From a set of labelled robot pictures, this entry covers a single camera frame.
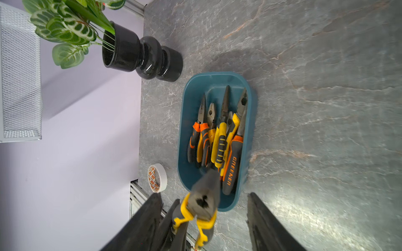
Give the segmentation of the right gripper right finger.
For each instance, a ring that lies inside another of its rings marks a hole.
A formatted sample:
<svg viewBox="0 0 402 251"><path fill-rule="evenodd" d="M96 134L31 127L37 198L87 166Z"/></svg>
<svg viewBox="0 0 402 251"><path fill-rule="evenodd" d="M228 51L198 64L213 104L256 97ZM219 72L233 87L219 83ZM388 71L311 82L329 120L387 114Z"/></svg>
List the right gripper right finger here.
<svg viewBox="0 0 402 251"><path fill-rule="evenodd" d="M305 250L254 192L248 194L247 217L254 251Z"/></svg>

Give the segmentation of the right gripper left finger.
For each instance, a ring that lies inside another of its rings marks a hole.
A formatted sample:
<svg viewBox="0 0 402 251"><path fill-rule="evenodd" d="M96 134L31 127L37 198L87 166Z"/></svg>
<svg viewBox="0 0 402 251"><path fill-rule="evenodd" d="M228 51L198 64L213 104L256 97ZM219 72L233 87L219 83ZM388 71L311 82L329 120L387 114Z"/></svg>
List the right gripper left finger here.
<svg viewBox="0 0 402 251"><path fill-rule="evenodd" d="M162 198L153 193L103 251L149 251L159 226Z"/></svg>

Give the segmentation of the yellow black pliers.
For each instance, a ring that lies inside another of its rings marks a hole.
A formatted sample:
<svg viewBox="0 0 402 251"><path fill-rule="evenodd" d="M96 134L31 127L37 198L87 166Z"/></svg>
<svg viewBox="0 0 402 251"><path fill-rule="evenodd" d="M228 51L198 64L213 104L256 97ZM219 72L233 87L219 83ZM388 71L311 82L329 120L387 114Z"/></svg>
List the yellow black pliers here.
<svg viewBox="0 0 402 251"><path fill-rule="evenodd" d="M220 175L217 170L210 169L174 209L173 233L179 236L180 231L186 232L188 223L196 219L198 236L194 248L203 247L213 237L219 204Z"/></svg>
<svg viewBox="0 0 402 251"><path fill-rule="evenodd" d="M213 138L216 130L216 106L212 102L209 104L207 113L204 112L204 123L200 124L200 138L197 145L197 164L198 166L208 166L211 162L211 152Z"/></svg>

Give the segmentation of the grey orange Greener pliers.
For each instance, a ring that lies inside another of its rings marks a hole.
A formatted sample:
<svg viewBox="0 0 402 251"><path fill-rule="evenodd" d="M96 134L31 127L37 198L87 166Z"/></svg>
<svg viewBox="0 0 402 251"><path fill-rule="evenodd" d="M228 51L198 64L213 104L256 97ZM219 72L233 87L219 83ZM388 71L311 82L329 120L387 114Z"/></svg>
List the grey orange Greener pliers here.
<svg viewBox="0 0 402 251"><path fill-rule="evenodd" d="M244 114L240 119L237 134L234 136L229 146L229 157L226 163L224 179L223 179L224 195L230 195L233 188L237 184L238 173L240 169L241 152L244 142L246 117L247 117L247 108L244 110Z"/></svg>

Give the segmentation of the yellow long nose pliers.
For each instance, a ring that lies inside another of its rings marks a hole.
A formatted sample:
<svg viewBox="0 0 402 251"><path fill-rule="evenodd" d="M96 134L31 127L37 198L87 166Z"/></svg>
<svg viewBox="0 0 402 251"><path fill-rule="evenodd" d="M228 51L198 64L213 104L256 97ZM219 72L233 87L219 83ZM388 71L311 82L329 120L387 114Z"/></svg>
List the yellow long nose pliers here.
<svg viewBox="0 0 402 251"><path fill-rule="evenodd" d="M220 170L222 167L224 151L226 148L226 128L229 115L229 90L230 87L228 85L226 86L222 109L220 112L220 119L217 125L214 144L211 152L211 162L218 170Z"/></svg>

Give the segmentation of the orange black pliers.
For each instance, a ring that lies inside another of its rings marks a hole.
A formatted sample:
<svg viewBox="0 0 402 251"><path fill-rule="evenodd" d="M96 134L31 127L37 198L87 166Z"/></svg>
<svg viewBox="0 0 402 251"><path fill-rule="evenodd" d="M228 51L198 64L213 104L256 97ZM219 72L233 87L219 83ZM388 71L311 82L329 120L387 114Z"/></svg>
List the orange black pliers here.
<svg viewBox="0 0 402 251"><path fill-rule="evenodd" d="M202 166L203 158L203 131L209 128L207 123L207 109L206 109L206 97L203 94L203 98L198 110L197 121L193 125L192 135L187 147L187 160L189 163L195 162L197 168Z"/></svg>

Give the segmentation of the yellow grey pliers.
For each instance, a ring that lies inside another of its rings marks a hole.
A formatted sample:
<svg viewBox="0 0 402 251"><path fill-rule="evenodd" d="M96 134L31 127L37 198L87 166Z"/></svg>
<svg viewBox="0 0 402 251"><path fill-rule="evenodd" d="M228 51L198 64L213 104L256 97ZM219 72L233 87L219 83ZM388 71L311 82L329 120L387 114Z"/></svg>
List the yellow grey pliers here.
<svg viewBox="0 0 402 251"><path fill-rule="evenodd" d="M226 149L224 151L223 166L220 169L221 180L223 180L224 177L225 166L229 155L230 142L236 135L236 132L240 125L240 120L244 114L244 110L246 109L247 109L247 89L244 88L237 104L237 111L233 113L232 116L229 116L230 123L228 123L227 125Z"/></svg>

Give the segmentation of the teal plastic storage box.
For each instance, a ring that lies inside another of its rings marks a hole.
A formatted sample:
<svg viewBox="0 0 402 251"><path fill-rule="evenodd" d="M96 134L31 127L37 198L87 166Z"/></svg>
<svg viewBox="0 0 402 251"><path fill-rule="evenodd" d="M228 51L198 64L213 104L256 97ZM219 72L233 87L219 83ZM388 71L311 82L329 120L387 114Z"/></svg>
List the teal plastic storage box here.
<svg viewBox="0 0 402 251"><path fill-rule="evenodd" d="M247 180L257 97L234 72L194 75L182 100L178 174L191 190L210 169L221 176L218 211L235 207Z"/></svg>

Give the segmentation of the masking tape roll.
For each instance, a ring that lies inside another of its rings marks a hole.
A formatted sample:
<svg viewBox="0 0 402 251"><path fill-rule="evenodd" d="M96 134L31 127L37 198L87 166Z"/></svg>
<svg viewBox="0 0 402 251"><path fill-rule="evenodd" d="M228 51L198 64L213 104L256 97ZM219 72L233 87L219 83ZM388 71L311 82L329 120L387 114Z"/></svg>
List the masking tape roll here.
<svg viewBox="0 0 402 251"><path fill-rule="evenodd" d="M167 174L160 163L152 164L148 168L148 184L154 193L160 193L167 188Z"/></svg>

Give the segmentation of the black vase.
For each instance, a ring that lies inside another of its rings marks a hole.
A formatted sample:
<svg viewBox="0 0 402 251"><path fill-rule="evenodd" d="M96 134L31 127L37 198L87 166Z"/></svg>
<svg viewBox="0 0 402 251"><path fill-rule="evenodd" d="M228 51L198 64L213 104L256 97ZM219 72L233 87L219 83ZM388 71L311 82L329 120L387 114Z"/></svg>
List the black vase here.
<svg viewBox="0 0 402 251"><path fill-rule="evenodd" d="M112 23L115 33L105 31L102 58L105 67L124 72L136 71L143 79L157 78L175 82L183 70L182 55L169 47L161 46L156 38L137 34Z"/></svg>

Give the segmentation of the white mesh basket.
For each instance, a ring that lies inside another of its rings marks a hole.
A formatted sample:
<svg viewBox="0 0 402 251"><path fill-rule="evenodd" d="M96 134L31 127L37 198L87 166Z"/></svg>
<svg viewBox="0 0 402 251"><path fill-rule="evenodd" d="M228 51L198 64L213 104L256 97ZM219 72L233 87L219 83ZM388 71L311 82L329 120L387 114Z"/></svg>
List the white mesh basket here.
<svg viewBox="0 0 402 251"><path fill-rule="evenodd" d="M41 139L40 38L28 13L1 4L1 142Z"/></svg>

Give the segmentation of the green artificial plant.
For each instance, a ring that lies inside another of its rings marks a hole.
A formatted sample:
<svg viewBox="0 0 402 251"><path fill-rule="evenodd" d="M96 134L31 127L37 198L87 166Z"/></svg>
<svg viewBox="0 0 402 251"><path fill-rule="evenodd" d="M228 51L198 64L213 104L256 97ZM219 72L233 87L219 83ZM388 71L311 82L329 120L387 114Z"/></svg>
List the green artificial plant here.
<svg viewBox="0 0 402 251"><path fill-rule="evenodd" d="M91 45L104 53L115 51L115 25L107 19L106 8L118 10L125 1L23 1L39 37L55 43L52 58L62 69L80 65Z"/></svg>

